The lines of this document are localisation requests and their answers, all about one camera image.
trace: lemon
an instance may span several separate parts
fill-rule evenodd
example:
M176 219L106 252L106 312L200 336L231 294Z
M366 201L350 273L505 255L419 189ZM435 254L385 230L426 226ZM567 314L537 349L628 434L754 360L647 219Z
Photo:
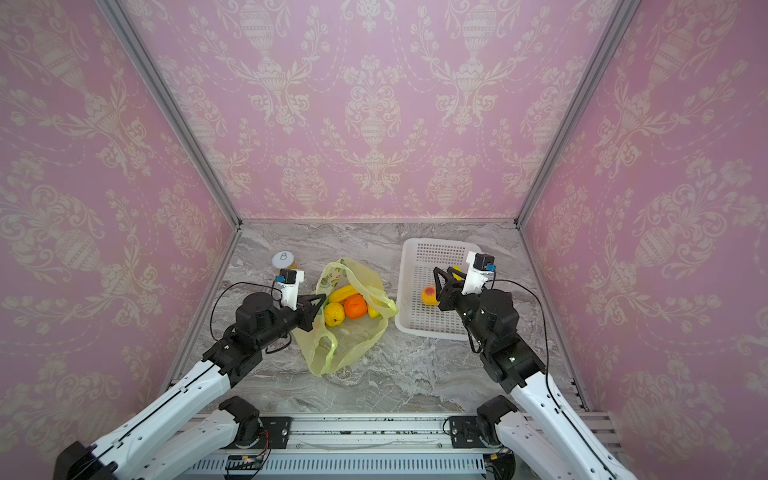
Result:
M381 315L381 313L375 311L371 304L368 304L368 316L371 318L376 318L377 316Z
M341 325L346 315L344 314L344 305L337 302L331 302L326 305L326 309L323 311L326 317L327 326Z

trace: marble countertop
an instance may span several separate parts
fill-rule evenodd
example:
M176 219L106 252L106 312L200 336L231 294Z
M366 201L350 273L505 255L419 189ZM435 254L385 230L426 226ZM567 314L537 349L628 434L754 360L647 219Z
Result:
M296 255L298 268L305 270L300 293L312 292L328 262L352 257L379 273L387 293L395 299L402 244L419 237L476 243L495 256L501 276L538 294L511 223L246 224L218 292L239 281L270 284L274 276L272 255L290 250ZM510 286L497 284L502 289ZM235 286L221 298L213 321L217 338L234 321L235 309L243 298L256 290L248 285ZM544 329L538 304L523 290L510 291L520 313L518 331L543 360ZM554 331L550 323L548 328L550 333ZM208 325L204 325L187 368L212 343ZM571 377L552 334L549 352L550 373L570 397ZM442 412L474 411L500 393L502 389L488 378L466 341L412 336L400 332L390 320L381 340L351 366L316 377L293 343L282 352L264 356L227 396L242 396L262 412Z

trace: wall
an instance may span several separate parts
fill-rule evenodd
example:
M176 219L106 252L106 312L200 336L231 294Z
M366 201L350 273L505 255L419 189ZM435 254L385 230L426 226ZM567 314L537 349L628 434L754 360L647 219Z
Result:
M230 228L92 0L0 3L0 46L0 453L50 478L157 395Z
M124 0L240 215L512 218L615 0Z
M766 14L643 1L525 231L641 478L766 477Z

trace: black cable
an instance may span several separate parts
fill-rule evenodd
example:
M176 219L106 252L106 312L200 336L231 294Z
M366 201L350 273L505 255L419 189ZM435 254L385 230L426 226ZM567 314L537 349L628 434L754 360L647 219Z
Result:
M94 458L93 460L91 460L90 462L88 462L88 463L85 465L85 467L83 467L83 468L82 468L82 469L81 469L79 472L77 472L76 474L74 474L74 477L72 477L72 480L75 480L77 477L79 477L80 475L82 475L82 474L83 474L83 472L85 472L86 470L88 470L88 469L91 467L91 465L93 465L94 463L98 462L98 460L99 460L99 459L100 459L102 456L104 456L104 455L105 455L107 452L109 452L109 451L110 451L110 450L112 450L112 449L113 449L113 447L110 447L110 448L108 448L108 449L104 450L104 451L103 451L103 452L102 452L102 453L101 453L101 454L100 454L98 457L96 457L96 458Z
M501 448L495 454L487 455L485 468L493 473L494 480L511 480L517 469L515 454L506 447Z
M293 336L291 336L291 334L289 333L288 334L288 342L285 345L280 346L280 347L276 348L275 350L264 349L264 353L266 353L267 355L272 355L273 353L278 353L281 350L285 350L286 348L288 348L290 346L290 343L291 343L292 340L293 340Z
M475 339L472 338L472 334L469 332L469 329L467 327L464 327L464 329L467 331L467 338L469 338L469 348L472 349L472 353L482 353L482 347L479 347L479 349L475 350Z
M499 282L509 282L509 283L513 283L513 284L519 286L520 288L522 288L526 292L530 293L536 299L536 301L538 302L538 307L541 309L541 322L544 324L544 348L545 348L545 351L547 353L547 367L546 367L547 368L547 372L546 372L546 374L544 376L544 383L547 386L547 392L549 393L549 397L554 401L555 405L557 405L559 407L558 414L562 414L565 417L565 419L568 420L568 423L571 424L571 427L573 427L573 429L576 431L578 436L581 438L581 441L584 442L584 444L587 446L589 451L592 452L592 455L594 455L594 457L598 460L598 462L600 462L601 465L603 465L603 468L605 468L605 470L607 470L608 474L611 477L613 477L613 478L618 478L616 476L616 474L614 474L611 471L611 469L608 468L608 465L605 465L605 463L603 463L603 460L600 458L600 456L596 453L595 450L593 450L592 445L590 445L589 442L587 442L587 439L585 439L584 436L581 434L581 432L579 432L579 430L576 428L576 425L571 421L570 418L568 418L568 415L565 415L565 412L563 411L563 407L558 402L557 398L554 395L552 395L552 390L549 388L549 341L548 341L548 337L547 337L547 319L545 318L545 315L544 315L544 306L541 305L541 300L539 300L538 297L536 296L536 294L533 293L532 291L530 291L526 286L522 286L520 283L517 283L514 280L502 280L502 279L499 279L498 281Z
M261 462L261 465L259 465L259 469L256 470L256 473L253 474L253 477L255 477L259 472L261 472L262 468L264 468L264 466L266 465L266 461L270 459L270 455L272 455L272 449L269 449L266 452L266 458L264 459L263 462Z
M263 288L268 288L271 291L277 290L280 292L280 298L283 297L283 292L280 289L275 288L275 282L273 280L272 286L262 285L261 283L251 283L251 282L235 282L232 285L229 285L227 288L224 289L224 291L219 295L219 298L216 299L216 302L214 302L214 307L210 309L210 319L208 320L208 329L210 330L210 338L214 339L214 341L218 342L221 339L218 339L214 336L214 310L216 310L216 305L219 304L219 300L221 300L221 297L224 296L224 294L233 286L236 285L253 285L253 286L261 286Z

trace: white plastic basket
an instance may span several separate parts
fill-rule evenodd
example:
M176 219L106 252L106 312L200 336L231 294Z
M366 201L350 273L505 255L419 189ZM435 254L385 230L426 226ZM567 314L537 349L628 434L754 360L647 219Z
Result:
M441 312L422 303L422 290L435 284L432 271L450 266L468 268L467 252L479 252L474 243L436 238L411 238L402 245L400 279L397 284L395 325L401 332L438 339L467 340L467 332L456 312Z

